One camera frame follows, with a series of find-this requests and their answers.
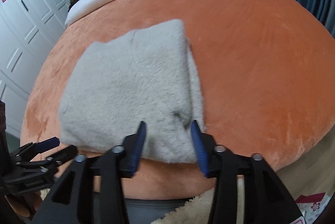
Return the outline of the beige knitted sweater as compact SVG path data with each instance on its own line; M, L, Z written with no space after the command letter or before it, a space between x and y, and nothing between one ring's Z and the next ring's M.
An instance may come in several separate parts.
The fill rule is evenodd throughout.
M194 163L190 127L203 124L203 96L183 21L92 43L68 80L58 119L62 143L99 153L145 122L144 158Z

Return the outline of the pink floral box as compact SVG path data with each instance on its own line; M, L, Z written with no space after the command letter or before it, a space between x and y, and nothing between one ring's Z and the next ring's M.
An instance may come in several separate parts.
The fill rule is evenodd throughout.
M306 223L314 223L328 204L329 196L326 193L318 193L310 196L299 196L296 199Z

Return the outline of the cream fluffy rug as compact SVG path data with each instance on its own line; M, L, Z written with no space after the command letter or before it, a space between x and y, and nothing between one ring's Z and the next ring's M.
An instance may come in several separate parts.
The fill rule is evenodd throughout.
M183 206L165 214L161 219L153 221L154 224L204 224L210 216L214 188L207 190L187 201Z

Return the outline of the orange velvet bed cover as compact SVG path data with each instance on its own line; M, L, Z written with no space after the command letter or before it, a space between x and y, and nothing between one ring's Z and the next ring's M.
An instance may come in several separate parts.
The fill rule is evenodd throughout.
M204 96L206 132L261 153L287 189L334 188L334 38L295 0L115 0L69 26L30 94L21 144L59 136L60 98L94 41L184 21Z

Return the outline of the white wardrobe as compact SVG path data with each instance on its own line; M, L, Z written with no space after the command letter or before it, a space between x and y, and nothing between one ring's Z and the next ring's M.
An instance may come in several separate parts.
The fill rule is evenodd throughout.
M7 133L20 137L41 67L65 30L69 0L1 0L1 101Z

